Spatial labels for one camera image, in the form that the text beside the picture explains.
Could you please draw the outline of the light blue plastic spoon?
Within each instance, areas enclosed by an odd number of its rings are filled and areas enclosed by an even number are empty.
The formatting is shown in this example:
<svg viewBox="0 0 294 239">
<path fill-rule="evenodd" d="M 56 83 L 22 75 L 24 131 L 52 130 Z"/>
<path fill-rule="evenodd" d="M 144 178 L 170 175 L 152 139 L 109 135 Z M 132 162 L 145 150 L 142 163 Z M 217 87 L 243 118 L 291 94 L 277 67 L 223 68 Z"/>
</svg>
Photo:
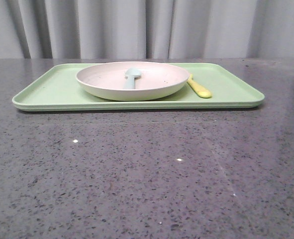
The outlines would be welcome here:
<svg viewBox="0 0 294 239">
<path fill-rule="evenodd" d="M 127 80 L 124 84 L 125 89 L 135 89 L 135 79 L 139 78 L 141 76 L 141 72 L 137 68 L 129 68 L 125 72 L 125 76 L 127 77 Z"/>
</svg>

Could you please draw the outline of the light green plastic tray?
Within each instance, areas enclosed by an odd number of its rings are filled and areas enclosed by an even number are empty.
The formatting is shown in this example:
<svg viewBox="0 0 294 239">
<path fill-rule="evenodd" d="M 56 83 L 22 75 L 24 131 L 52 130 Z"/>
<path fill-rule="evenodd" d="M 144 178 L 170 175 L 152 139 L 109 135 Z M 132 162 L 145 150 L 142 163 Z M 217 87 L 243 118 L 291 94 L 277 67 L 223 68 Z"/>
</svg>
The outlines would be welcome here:
<svg viewBox="0 0 294 239">
<path fill-rule="evenodd" d="M 234 109 L 259 106 L 265 96 L 223 67 L 211 63 L 179 63 L 193 79 L 213 94 L 199 97 L 189 85 L 164 98 L 120 102 L 87 93 L 76 80 L 76 73 L 89 63 L 54 66 L 12 99 L 14 106 L 30 112 L 117 111 L 164 109 Z"/>
</svg>

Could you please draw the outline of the grey pleated curtain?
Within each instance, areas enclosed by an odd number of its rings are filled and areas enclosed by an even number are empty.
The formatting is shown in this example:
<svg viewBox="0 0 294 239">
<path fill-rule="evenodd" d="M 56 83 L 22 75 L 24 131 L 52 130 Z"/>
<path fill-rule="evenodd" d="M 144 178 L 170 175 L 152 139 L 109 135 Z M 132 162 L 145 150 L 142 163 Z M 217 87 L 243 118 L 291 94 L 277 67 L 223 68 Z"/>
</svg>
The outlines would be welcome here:
<svg viewBox="0 0 294 239">
<path fill-rule="evenodd" d="M 294 0 L 0 0 L 0 58 L 294 57 Z"/>
</svg>

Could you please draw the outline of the beige round plate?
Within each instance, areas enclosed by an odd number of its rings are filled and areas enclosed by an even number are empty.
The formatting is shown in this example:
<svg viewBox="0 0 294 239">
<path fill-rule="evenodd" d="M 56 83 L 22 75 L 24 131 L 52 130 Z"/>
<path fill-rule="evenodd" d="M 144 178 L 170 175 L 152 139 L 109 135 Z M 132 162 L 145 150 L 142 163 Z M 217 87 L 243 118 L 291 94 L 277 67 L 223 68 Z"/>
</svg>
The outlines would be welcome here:
<svg viewBox="0 0 294 239">
<path fill-rule="evenodd" d="M 128 69 L 141 73 L 128 89 Z M 80 86 L 88 93 L 108 100 L 146 101 L 179 91 L 190 73 L 179 66 L 156 62 L 111 62 L 86 67 L 76 74 Z"/>
</svg>

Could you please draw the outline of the yellow plastic fork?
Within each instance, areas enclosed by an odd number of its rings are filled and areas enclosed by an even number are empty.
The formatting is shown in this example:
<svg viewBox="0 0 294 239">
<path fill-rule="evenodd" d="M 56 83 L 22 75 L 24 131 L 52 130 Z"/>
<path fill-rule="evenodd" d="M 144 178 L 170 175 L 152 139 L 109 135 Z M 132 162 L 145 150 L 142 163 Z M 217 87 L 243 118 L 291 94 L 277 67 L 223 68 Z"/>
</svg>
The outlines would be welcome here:
<svg viewBox="0 0 294 239">
<path fill-rule="evenodd" d="M 200 85 L 193 79 L 193 74 L 190 74 L 187 83 L 199 97 L 204 99 L 212 97 L 212 93 L 208 89 L 206 89 L 204 86 Z"/>
</svg>

